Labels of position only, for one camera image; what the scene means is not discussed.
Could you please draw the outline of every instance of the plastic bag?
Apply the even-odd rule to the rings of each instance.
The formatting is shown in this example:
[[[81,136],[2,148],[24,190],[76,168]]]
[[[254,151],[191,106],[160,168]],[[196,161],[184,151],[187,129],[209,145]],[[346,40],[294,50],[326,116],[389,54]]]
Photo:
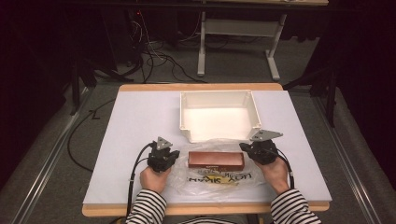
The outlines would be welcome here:
[[[265,183],[262,171],[239,146],[241,141],[213,139],[190,144],[180,150],[180,155],[168,176],[168,185],[182,195],[209,195],[224,201],[228,193]],[[245,168],[240,172],[219,172],[205,168],[189,168],[189,151],[243,152]]]

